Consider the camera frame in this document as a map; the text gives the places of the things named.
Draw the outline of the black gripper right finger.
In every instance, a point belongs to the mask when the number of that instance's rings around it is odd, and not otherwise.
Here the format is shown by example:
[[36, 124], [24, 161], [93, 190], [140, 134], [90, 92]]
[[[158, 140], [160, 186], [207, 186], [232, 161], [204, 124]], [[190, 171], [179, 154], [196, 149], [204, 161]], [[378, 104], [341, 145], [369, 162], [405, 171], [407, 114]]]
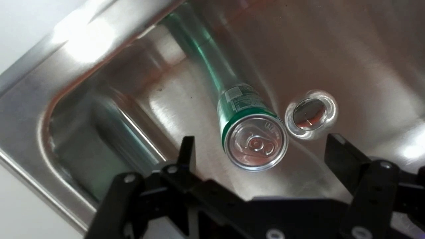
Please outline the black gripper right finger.
[[409, 239], [390, 226], [401, 213], [425, 227], [425, 167], [407, 173], [386, 159], [370, 159], [340, 134], [328, 134], [325, 165], [350, 193], [338, 234], [345, 239]]

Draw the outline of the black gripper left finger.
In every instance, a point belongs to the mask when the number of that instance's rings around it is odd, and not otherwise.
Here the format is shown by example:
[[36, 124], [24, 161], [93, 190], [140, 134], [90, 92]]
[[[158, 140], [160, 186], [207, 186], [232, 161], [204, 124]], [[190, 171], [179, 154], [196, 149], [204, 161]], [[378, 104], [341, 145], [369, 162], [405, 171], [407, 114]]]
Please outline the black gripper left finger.
[[166, 218], [188, 239], [243, 239], [221, 213], [232, 195], [190, 171], [195, 138], [182, 140], [175, 163], [150, 177], [122, 173], [111, 181], [83, 239], [143, 239], [148, 223]]

